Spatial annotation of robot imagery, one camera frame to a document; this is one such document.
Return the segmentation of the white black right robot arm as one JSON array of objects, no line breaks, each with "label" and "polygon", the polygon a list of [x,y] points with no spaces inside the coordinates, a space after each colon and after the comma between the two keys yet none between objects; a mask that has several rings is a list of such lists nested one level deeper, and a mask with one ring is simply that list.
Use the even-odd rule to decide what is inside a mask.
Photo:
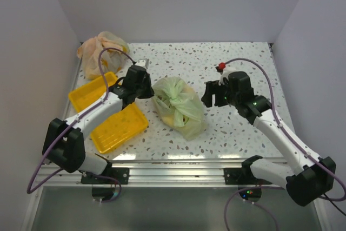
[{"label": "white black right robot arm", "polygon": [[333,187],[336,163],[330,157],[320,157],[288,129],[270,101],[254,93],[246,72],[228,72],[220,80],[206,82],[201,101],[208,108],[234,106],[238,114],[263,133],[287,161],[288,166],[284,167],[259,155],[246,159],[241,170],[245,183],[268,181],[284,188],[302,207]]}]

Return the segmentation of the green knotted plastic bag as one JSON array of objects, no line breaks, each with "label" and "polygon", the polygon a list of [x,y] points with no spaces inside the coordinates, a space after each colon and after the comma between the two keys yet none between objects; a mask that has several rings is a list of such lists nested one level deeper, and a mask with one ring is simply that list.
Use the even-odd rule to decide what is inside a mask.
[{"label": "green knotted plastic bag", "polygon": [[196,139],[207,128],[204,106],[197,93],[180,77],[165,77],[153,86],[152,98],[160,119],[187,141]]}]

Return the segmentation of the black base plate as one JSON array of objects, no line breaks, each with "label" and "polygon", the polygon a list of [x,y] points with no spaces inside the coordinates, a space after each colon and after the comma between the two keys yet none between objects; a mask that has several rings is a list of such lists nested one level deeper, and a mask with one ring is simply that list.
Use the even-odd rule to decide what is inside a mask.
[{"label": "black base plate", "polygon": [[241,168],[224,168],[223,172],[226,185],[250,185],[259,183],[259,179],[246,176]]},{"label": "black base plate", "polygon": [[114,179],[120,184],[128,184],[129,168],[108,168],[101,175],[85,173],[82,175],[81,184],[115,184]]}]

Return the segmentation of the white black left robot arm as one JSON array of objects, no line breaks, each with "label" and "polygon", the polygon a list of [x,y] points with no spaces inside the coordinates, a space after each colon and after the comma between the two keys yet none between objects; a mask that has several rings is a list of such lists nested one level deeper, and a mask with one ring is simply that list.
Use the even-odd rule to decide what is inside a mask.
[{"label": "white black left robot arm", "polygon": [[96,145],[104,153],[135,137],[148,126],[135,101],[153,97],[154,91],[150,74],[139,64],[130,66],[126,75],[114,84],[105,78],[102,82],[105,92],[95,102],[74,116],[50,122],[42,155],[68,173],[90,172],[99,183],[105,184],[112,179],[108,160],[87,154],[85,139],[98,132]]}]

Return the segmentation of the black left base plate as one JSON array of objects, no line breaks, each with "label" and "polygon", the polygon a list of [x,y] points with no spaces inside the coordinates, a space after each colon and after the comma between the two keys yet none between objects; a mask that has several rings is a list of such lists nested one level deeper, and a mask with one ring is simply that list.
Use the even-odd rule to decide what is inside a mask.
[{"label": "black left base plate", "polygon": [[128,184],[129,168],[108,168],[101,175],[85,173],[82,175],[81,184],[115,184],[114,179],[120,184]]}]

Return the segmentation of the yellow plastic tray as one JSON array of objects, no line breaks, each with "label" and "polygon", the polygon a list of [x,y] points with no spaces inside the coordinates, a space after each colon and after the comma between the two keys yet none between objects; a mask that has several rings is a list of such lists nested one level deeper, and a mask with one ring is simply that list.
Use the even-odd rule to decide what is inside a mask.
[{"label": "yellow plastic tray", "polygon": [[[106,91],[104,81],[98,77],[69,93],[69,100],[76,112],[81,112],[96,102]],[[134,103],[110,116],[90,134],[95,148],[107,154],[144,131],[149,125],[147,118]]]}]

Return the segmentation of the orange plastic bag with fruit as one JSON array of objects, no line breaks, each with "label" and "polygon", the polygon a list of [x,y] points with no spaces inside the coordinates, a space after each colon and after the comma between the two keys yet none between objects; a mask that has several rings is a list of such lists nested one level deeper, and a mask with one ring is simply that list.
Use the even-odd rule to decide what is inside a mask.
[{"label": "orange plastic bag with fruit", "polygon": [[[106,48],[116,48],[129,54],[128,44],[111,32],[102,31],[97,36],[88,39],[77,49],[77,57],[82,61],[85,78],[94,80],[101,75],[98,58]],[[101,55],[103,72],[116,73],[125,65],[126,56],[117,50],[107,50]]]}]

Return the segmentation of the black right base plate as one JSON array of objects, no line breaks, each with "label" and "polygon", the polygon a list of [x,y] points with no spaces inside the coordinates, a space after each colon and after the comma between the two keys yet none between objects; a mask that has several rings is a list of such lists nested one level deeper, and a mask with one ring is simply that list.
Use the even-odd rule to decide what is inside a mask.
[{"label": "black right base plate", "polygon": [[241,168],[224,168],[223,172],[226,185],[250,185],[259,183],[259,179],[246,176]]}]

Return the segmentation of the aluminium rail frame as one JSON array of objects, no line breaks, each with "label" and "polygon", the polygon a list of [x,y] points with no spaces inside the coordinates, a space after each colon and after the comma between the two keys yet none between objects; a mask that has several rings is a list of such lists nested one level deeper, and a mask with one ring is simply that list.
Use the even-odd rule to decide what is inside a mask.
[{"label": "aluminium rail frame", "polygon": [[[217,78],[215,66],[232,60],[251,76],[255,91],[274,96],[287,124],[290,114],[266,42],[131,43],[133,59],[148,58],[153,82],[178,76],[199,95]],[[77,217],[54,224],[56,230],[323,230],[317,203],[296,205],[282,190],[263,189],[258,205],[232,197],[236,184],[225,184],[224,169],[238,170],[253,155],[285,165],[275,146],[236,114],[233,107],[206,108],[206,130],[187,141],[165,125],[151,100],[137,105],[148,119],[144,132],[107,157],[129,169],[121,197],[92,207],[79,173],[61,172],[47,187],[62,187],[62,200],[75,197]]]}]

